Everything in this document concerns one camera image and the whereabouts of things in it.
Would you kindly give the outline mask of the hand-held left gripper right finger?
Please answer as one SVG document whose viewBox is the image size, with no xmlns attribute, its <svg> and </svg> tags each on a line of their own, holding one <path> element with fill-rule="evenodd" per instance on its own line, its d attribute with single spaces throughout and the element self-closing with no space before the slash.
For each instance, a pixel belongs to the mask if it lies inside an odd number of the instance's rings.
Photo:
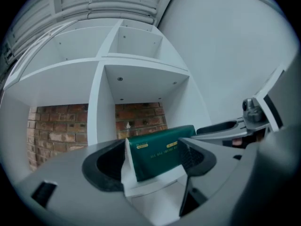
<svg viewBox="0 0 301 226">
<path fill-rule="evenodd" d="M 180 226 L 301 223 L 301 128 L 268 134 L 240 152 L 180 138 L 187 185 Z"/>
</svg>

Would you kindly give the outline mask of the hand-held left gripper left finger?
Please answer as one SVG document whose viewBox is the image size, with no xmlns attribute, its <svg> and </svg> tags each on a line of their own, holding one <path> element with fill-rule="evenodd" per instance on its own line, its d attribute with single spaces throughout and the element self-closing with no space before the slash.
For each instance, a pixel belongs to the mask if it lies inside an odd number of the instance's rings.
<svg viewBox="0 0 301 226">
<path fill-rule="evenodd" d="M 61 153 L 15 189 L 49 226 L 148 226 L 124 195 L 125 141 L 112 140 Z"/>
</svg>

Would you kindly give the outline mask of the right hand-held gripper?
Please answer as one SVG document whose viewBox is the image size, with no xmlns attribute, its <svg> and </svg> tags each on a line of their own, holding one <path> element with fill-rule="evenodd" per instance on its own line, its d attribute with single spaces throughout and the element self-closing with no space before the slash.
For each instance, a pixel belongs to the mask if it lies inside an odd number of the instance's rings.
<svg viewBox="0 0 301 226">
<path fill-rule="evenodd" d="M 196 140 L 232 140 L 265 128 L 276 132 L 301 123 L 301 56 L 279 65 L 260 89 L 243 101 L 243 119 L 197 129 Z"/>
</svg>

